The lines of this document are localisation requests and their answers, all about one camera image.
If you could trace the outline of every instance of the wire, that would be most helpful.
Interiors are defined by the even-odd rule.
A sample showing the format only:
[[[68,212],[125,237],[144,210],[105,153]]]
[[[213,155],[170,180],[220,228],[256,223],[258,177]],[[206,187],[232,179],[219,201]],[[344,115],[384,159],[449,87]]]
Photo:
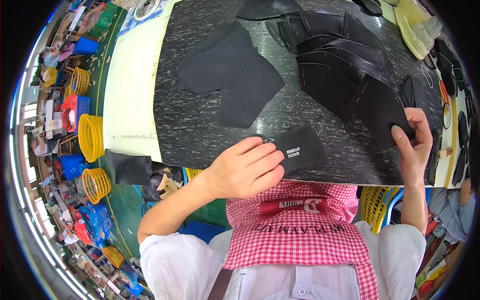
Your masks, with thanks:
[[[425,77],[425,79],[427,80],[428,86],[430,88],[433,88],[433,79],[430,76],[430,73],[428,72],[427,68],[424,65],[420,65],[420,71],[421,71],[423,77]]]

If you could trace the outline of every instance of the blue plastic crate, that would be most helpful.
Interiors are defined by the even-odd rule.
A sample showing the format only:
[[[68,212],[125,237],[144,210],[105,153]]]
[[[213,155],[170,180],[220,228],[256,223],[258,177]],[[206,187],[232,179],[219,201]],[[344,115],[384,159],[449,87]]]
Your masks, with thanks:
[[[77,95],[77,116],[75,120],[76,128],[73,131],[73,134],[78,133],[78,122],[80,121],[80,116],[83,114],[88,114],[90,112],[90,98]]]
[[[87,205],[90,206],[95,212],[98,218],[98,222],[102,227],[103,232],[105,232],[105,236],[107,237],[108,232],[113,228],[113,223],[110,219],[108,207],[101,202],[97,204],[92,204],[91,202],[88,202]]]
[[[60,164],[63,168],[65,178],[72,180],[80,176],[82,171],[80,171],[79,164],[83,164],[84,162],[85,157],[80,153],[60,156]]]
[[[72,55],[87,55],[91,56],[96,52],[98,42],[92,41],[85,37],[80,37],[73,48]]]

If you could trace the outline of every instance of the hand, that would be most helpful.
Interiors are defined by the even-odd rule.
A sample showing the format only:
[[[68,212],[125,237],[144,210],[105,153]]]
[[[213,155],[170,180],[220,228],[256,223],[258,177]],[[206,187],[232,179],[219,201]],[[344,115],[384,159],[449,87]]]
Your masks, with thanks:
[[[245,199],[278,184],[285,172],[282,160],[274,144],[249,137],[225,150],[197,177],[203,178],[213,199]]]
[[[415,139],[410,143],[400,127],[392,127],[392,137],[400,149],[400,171],[405,185],[423,185],[423,175],[432,149],[432,133],[421,108],[406,108],[405,114],[415,130]]]

